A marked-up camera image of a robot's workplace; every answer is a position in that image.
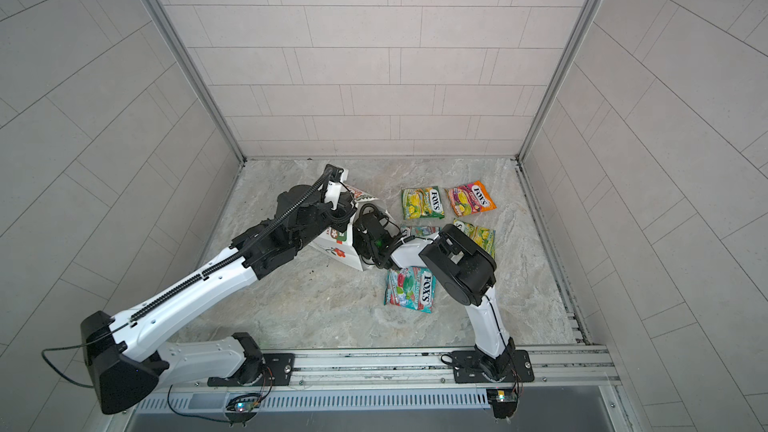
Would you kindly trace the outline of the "white floral paper bag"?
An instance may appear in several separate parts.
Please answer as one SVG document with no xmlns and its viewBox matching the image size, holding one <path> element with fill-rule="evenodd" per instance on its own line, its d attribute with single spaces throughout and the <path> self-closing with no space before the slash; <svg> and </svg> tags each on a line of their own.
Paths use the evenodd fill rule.
<svg viewBox="0 0 768 432">
<path fill-rule="evenodd" d="M 315 238 L 310 246 L 314 249 L 323 252 L 328 256 L 332 256 L 335 260 L 341 262 L 344 265 L 354 268 L 355 270 L 363 271 L 373 268 L 375 266 L 364 265 L 361 258 L 358 256 L 353 245 L 353 230 L 352 223 L 357 218 L 360 207 L 364 203 L 373 203 L 384 212 L 386 212 L 392 219 L 391 214 L 387 211 L 383 200 L 375 197 L 367 192 L 364 192 L 354 186 L 347 186 L 344 184 L 340 197 L 343 194 L 350 194 L 357 211 L 353 215 L 349 225 L 345 232 L 337 232 L 331 228 L 326 229 L 317 238 Z"/>
</svg>

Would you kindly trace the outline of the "orange pink Fox's candy bag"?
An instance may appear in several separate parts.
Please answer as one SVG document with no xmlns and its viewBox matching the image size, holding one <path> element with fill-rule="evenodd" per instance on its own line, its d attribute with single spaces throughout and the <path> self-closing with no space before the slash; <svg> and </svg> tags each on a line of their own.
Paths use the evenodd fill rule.
<svg viewBox="0 0 768 432">
<path fill-rule="evenodd" d="M 446 194 L 451 209 L 458 217 L 496 209 L 495 202 L 481 181 L 448 188 Z"/>
</svg>

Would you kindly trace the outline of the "teal mint Fox's candy bag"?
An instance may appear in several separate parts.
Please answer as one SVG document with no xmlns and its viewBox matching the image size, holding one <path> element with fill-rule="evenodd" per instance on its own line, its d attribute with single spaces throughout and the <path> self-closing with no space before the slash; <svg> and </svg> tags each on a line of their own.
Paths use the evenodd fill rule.
<svg viewBox="0 0 768 432">
<path fill-rule="evenodd" d="M 440 228 L 437 226 L 418 225 L 418 226 L 405 226 L 401 229 L 406 238 L 411 237 L 421 240 L 434 240 L 440 232 Z"/>
</svg>

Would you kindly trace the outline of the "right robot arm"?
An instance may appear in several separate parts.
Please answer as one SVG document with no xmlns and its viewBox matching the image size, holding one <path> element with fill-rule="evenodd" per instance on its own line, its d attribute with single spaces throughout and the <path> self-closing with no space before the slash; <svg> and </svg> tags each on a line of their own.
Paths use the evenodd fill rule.
<svg viewBox="0 0 768 432">
<path fill-rule="evenodd" d="M 479 357 L 459 363 L 459 368 L 479 371 L 491 382 L 520 379 L 514 365 L 516 347 L 497 303 L 497 264 L 486 250 L 452 224 L 426 237 L 407 234 L 373 204 L 362 206 L 352 230 L 364 261 L 397 272 L 426 271 L 465 307 Z"/>
</svg>

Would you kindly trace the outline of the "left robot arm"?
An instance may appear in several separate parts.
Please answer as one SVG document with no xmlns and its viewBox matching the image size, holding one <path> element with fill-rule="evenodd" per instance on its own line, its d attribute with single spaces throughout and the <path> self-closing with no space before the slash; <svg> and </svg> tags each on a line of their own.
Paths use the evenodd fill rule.
<svg viewBox="0 0 768 432">
<path fill-rule="evenodd" d="M 178 383 L 264 382 L 262 351 L 247 333 L 196 343 L 170 339 L 213 305 L 292 261 L 328 228 L 345 230 L 356 210 L 342 184 L 295 186 L 279 195 L 274 218 L 235 237 L 184 279 L 114 315 L 99 311 L 84 319 L 84 363 L 102 413 L 123 412 Z"/>
</svg>

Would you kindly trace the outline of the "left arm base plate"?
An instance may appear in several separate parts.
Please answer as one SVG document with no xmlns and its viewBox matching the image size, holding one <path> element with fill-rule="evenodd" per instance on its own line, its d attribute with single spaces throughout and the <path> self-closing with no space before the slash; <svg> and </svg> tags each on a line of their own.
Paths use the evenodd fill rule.
<svg viewBox="0 0 768 432">
<path fill-rule="evenodd" d="M 288 386 L 295 359 L 296 356 L 292 353 L 267 353 L 259 362 L 254 358 L 248 358 L 233 376 L 211 377 L 206 385 L 208 387 Z"/>
</svg>

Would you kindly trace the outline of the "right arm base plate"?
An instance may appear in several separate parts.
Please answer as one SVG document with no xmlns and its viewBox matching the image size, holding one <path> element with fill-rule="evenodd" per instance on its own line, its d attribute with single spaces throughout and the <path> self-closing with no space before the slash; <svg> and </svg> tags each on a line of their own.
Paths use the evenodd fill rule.
<svg viewBox="0 0 768 432">
<path fill-rule="evenodd" d="M 491 358 L 479 349 L 457 350 L 442 354 L 441 362 L 448 366 L 458 384 L 531 383 L 535 375 L 526 350 L 515 349 Z"/>
</svg>

